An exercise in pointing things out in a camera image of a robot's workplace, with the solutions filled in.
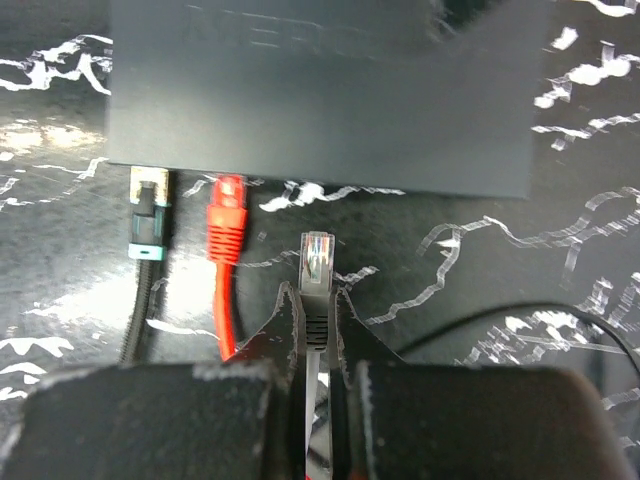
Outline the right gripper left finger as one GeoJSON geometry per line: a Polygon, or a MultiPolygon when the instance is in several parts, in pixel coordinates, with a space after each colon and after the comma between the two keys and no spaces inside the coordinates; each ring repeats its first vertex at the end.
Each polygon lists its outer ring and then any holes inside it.
{"type": "Polygon", "coordinates": [[[91,365],[45,376],[1,446],[5,479],[301,479],[305,314],[289,283],[222,364],[91,365]]]}

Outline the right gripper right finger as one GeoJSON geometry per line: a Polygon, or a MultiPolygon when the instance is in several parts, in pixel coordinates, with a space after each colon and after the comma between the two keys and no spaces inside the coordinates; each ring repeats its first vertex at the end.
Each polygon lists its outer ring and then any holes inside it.
{"type": "Polygon", "coordinates": [[[416,365],[332,294],[336,479],[631,479],[593,384],[566,369],[416,365]]]}

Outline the black network switch box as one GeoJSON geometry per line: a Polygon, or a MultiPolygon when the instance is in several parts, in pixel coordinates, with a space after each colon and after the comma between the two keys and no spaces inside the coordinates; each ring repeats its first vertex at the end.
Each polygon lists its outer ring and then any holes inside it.
{"type": "Polygon", "coordinates": [[[126,165],[523,197],[549,1],[114,1],[126,165]]]}

